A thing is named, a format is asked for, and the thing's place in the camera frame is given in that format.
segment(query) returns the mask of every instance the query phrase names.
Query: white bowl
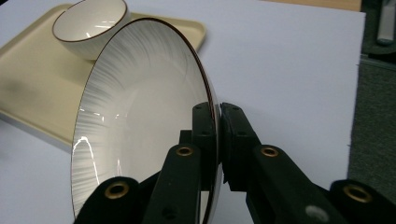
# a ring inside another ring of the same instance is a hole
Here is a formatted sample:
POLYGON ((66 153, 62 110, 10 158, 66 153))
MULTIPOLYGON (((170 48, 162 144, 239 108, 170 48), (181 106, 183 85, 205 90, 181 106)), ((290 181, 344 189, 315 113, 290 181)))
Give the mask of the white bowl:
MULTIPOLYGON (((95 62, 78 110, 71 177, 75 215, 110 177, 141 182, 159 172, 180 130, 191 130, 192 108, 204 102, 217 123, 215 93, 181 32, 156 19, 132 21, 117 32, 95 62)), ((213 215, 220 180, 216 175, 214 189, 201 194, 201 220, 213 215)))
POLYGON ((130 20, 123 0, 84 0, 56 19, 52 33, 77 56, 96 60, 111 36, 130 20))

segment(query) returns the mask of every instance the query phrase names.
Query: black object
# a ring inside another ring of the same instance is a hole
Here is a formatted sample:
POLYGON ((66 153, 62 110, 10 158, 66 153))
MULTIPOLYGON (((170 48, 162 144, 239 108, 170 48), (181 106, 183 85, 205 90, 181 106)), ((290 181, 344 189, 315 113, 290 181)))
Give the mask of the black object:
MULTIPOLYGON (((192 111, 192 130, 180 131, 158 174, 141 184, 107 180, 75 223, 199 223, 200 191, 214 186, 217 137, 208 104, 192 111), (124 196, 109 199, 109 192, 124 196)), ((224 179, 231 190, 247 193, 255 223, 396 223, 395 205, 374 189, 352 180, 319 188, 282 149, 260 143, 240 107, 224 103, 221 112, 224 179)))

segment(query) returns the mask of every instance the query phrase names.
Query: gray carpet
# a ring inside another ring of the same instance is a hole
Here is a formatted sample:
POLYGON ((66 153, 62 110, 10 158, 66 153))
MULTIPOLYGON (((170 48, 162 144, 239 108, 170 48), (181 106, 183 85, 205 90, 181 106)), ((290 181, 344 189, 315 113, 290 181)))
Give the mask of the gray carpet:
POLYGON ((396 204, 396 43, 376 44, 381 1, 362 1, 366 25, 352 131, 348 178, 371 186, 396 204))

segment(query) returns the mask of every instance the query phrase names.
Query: white table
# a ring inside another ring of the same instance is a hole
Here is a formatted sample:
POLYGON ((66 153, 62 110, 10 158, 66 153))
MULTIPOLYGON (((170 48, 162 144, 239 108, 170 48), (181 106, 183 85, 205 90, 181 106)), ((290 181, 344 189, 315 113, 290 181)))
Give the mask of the white table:
MULTIPOLYGON (((204 23, 199 56, 219 101, 241 106, 262 142, 283 148, 314 183, 346 178, 364 14, 253 0, 126 2, 204 23)), ((61 3, 3 4, 0 46, 61 3)), ((73 222, 68 148, 2 119, 0 223, 73 222)), ((214 223, 251 222, 245 195, 222 186, 214 223)))

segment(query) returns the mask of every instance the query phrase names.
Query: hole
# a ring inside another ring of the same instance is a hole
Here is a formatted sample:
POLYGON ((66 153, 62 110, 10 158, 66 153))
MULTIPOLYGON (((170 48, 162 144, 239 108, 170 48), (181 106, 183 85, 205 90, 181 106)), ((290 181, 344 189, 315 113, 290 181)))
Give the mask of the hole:
POLYGON ((327 223, 329 222, 329 215, 325 210, 315 205, 308 205, 305 208, 305 213, 315 222, 327 223))
POLYGON ((349 198, 357 202, 369 203, 373 200, 372 195, 362 187, 356 185, 346 185, 343 190, 349 198))
POLYGON ((122 198, 129 191, 129 186, 125 181, 117 181, 107 187, 105 196, 108 199, 122 198))
POLYGON ((177 218, 177 207, 174 205, 168 205, 163 209, 163 217, 166 220, 172 220, 177 218))
POLYGON ((176 154, 179 156, 190 156, 194 150, 189 147, 181 147, 176 150, 176 154))
POLYGON ((245 132, 237 132, 236 134, 238 134, 239 136, 246 136, 247 135, 247 133, 245 133, 245 132))
POLYGON ((262 155, 267 156, 267 157, 276 157, 279 155, 279 152, 271 147, 264 147, 262 148, 262 155))

